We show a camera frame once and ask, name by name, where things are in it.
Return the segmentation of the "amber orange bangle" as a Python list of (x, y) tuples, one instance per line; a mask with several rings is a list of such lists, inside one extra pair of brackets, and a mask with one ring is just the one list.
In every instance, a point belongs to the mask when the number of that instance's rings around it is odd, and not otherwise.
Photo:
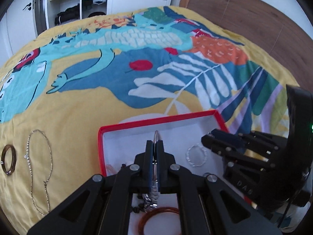
[(139, 220), (137, 234), (181, 234), (179, 210), (160, 207), (145, 213)]

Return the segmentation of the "wooden headboard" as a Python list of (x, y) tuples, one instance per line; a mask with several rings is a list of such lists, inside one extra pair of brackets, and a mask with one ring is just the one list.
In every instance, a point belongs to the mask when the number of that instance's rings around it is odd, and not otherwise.
[(261, 0), (180, 0), (179, 5), (249, 39), (312, 90), (312, 39), (279, 10)]

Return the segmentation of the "thin gold bangle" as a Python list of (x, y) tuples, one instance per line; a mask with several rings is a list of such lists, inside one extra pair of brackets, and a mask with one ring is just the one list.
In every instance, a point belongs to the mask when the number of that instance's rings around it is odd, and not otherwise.
[(157, 142), (159, 141), (160, 134), (159, 131), (156, 130), (154, 133), (154, 139), (153, 139), (153, 172), (152, 172), (152, 186), (154, 191), (158, 191), (158, 174), (157, 174)]

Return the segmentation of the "red jewelry box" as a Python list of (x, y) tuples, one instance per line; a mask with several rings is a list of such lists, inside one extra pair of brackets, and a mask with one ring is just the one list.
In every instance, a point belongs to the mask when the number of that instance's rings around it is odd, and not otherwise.
[(127, 119), (121, 124), (103, 126), (98, 132), (101, 173), (110, 176), (123, 164), (131, 165), (158, 130), (165, 152), (172, 154), (178, 165), (202, 177), (216, 175), (244, 200), (243, 194), (223, 178), (221, 156), (201, 143), (201, 137), (214, 129), (227, 130), (216, 110), (163, 117), (148, 114)]

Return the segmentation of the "white bedroom door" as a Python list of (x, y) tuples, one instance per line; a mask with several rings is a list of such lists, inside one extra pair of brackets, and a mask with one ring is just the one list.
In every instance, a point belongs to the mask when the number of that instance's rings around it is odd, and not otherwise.
[(34, 0), (14, 0), (1, 19), (1, 65), (37, 37)]

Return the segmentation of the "silver metal wristwatch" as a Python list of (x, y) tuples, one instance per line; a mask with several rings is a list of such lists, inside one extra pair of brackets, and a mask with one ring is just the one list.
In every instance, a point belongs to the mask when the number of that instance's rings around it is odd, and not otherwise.
[(142, 194), (143, 201), (144, 201), (144, 212), (151, 212), (152, 210), (156, 209), (158, 206), (158, 199), (160, 193), (156, 188), (152, 188), (148, 194)]

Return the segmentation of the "yellow dinosaur print duvet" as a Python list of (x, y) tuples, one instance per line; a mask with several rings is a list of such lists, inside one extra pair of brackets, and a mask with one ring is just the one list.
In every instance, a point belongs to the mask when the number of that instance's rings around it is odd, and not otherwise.
[(96, 16), (51, 28), (1, 68), (1, 209), (26, 234), (100, 171), (101, 126), (137, 116), (217, 110), (232, 133), (289, 132), (287, 84), (266, 51), (174, 6)]

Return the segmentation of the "dark tortoiseshell bangle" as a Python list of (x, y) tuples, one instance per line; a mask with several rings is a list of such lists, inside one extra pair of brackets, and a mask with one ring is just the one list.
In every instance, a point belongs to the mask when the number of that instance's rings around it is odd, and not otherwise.
[(1, 153), (1, 168), (7, 176), (11, 176), (15, 171), (17, 162), (16, 149), (12, 144), (4, 146)]

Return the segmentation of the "folded black clothes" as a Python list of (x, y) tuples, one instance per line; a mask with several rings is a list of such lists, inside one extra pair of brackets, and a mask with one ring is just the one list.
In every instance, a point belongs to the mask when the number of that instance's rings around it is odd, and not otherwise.
[[(66, 10), (59, 12), (56, 15), (54, 20), (55, 25), (61, 25), (72, 20), (80, 19), (80, 3), (73, 7), (69, 7)], [(93, 1), (92, 0), (83, 0), (82, 1), (82, 19), (87, 18), (87, 14), (92, 9)]]

